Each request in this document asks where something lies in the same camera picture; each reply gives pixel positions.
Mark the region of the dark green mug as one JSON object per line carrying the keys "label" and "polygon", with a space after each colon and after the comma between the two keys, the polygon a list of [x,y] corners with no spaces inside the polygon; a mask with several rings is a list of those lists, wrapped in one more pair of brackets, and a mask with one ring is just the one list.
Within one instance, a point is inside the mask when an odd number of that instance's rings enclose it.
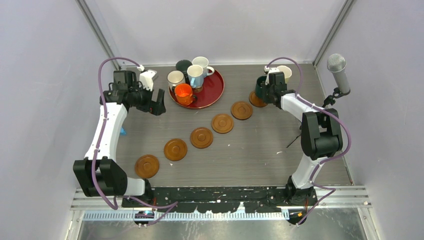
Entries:
{"label": "dark green mug", "polygon": [[266,100],[267,96],[265,95],[265,90],[263,90],[262,84],[266,82],[267,77],[265,75],[260,76],[256,80],[255,84],[255,94],[261,100]]}

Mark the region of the wooden coaster six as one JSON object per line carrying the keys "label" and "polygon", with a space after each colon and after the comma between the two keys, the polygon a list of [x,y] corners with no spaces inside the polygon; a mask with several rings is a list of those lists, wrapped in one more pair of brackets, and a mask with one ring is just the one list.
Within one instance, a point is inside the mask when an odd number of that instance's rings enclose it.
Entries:
{"label": "wooden coaster six", "polygon": [[268,105],[267,103],[265,103],[261,98],[259,98],[256,95],[255,91],[252,91],[249,94],[249,102],[257,108],[263,108],[263,107],[266,107]]}

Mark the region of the yellow cream mug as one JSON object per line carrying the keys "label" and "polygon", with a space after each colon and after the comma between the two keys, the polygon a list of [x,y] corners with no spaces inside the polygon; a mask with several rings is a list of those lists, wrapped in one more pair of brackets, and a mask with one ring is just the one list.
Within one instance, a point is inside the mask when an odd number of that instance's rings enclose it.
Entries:
{"label": "yellow cream mug", "polygon": [[276,68],[284,74],[285,83],[287,84],[293,74],[291,68],[286,65],[279,65]]}

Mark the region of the orange black mug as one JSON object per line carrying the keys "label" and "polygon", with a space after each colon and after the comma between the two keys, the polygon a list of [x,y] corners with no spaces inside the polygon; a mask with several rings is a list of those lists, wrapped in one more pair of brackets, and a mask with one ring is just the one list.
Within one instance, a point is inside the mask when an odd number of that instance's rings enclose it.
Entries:
{"label": "orange black mug", "polygon": [[191,85],[187,83],[178,84],[174,88],[174,94],[176,96],[177,102],[182,106],[188,106],[198,100],[197,96],[193,92]]}

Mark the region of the wooden coaster one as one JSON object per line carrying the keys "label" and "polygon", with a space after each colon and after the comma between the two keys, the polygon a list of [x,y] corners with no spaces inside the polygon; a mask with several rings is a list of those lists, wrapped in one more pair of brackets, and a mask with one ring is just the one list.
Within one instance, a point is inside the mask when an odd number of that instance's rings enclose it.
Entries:
{"label": "wooden coaster one", "polygon": [[247,120],[253,114],[252,106],[246,101],[237,101],[231,106],[231,114],[237,120]]}

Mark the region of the wooden coaster four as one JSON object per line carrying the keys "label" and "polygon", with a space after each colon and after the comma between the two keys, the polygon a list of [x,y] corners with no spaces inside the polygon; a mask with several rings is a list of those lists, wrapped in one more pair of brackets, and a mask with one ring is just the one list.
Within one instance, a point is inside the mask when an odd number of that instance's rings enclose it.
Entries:
{"label": "wooden coaster four", "polygon": [[182,160],[186,156],[188,147],[182,139],[174,138],[164,145],[163,152],[168,160],[176,162]]}

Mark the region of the wooden coaster three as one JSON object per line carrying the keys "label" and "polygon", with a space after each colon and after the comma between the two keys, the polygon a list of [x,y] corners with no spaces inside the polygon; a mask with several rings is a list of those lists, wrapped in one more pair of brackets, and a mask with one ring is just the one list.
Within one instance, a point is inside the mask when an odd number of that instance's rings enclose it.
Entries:
{"label": "wooden coaster three", "polygon": [[191,144],[198,149],[205,149],[209,147],[214,140],[213,133],[206,127],[198,127],[190,134]]}

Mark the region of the wooden coaster five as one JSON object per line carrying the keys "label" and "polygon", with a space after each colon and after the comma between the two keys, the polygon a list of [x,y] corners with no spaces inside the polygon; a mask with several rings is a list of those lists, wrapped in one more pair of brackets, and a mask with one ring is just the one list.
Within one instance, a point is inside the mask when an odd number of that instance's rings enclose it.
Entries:
{"label": "wooden coaster five", "polygon": [[141,156],[134,165],[135,173],[143,179],[154,177],[160,169],[158,158],[151,154]]}

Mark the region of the wooden coaster two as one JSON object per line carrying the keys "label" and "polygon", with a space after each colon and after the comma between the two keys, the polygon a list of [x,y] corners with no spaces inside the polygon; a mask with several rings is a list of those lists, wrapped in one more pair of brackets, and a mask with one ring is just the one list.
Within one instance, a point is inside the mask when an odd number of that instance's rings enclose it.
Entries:
{"label": "wooden coaster two", "polygon": [[226,134],[234,128],[234,121],[228,114],[220,113],[212,118],[211,127],[219,134]]}

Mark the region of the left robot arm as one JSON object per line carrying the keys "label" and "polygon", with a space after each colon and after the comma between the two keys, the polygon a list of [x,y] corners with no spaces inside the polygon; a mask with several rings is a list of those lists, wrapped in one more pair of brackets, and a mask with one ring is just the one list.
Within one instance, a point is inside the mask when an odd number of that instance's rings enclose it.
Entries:
{"label": "left robot arm", "polygon": [[116,151],[121,128],[129,109],[159,116],[166,112],[165,91],[159,89],[153,100],[157,71],[148,69],[139,75],[131,70],[116,70],[113,82],[99,99],[100,116],[91,146],[84,159],[76,160],[73,172],[87,197],[134,196],[141,207],[153,202],[153,193],[144,177],[131,178],[117,164]]}

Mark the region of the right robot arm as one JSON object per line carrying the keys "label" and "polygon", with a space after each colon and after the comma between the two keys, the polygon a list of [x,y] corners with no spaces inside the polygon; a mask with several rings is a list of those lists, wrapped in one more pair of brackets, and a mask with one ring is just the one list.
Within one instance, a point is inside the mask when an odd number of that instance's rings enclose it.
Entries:
{"label": "right robot arm", "polygon": [[256,80],[255,92],[266,104],[290,113],[301,122],[300,143],[303,152],[296,171],[284,189],[284,200],[291,205],[308,201],[314,192],[314,180],[324,160],[333,157],[343,147],[338,112],[306,101],[289,90],[283,72],[272,72]]}

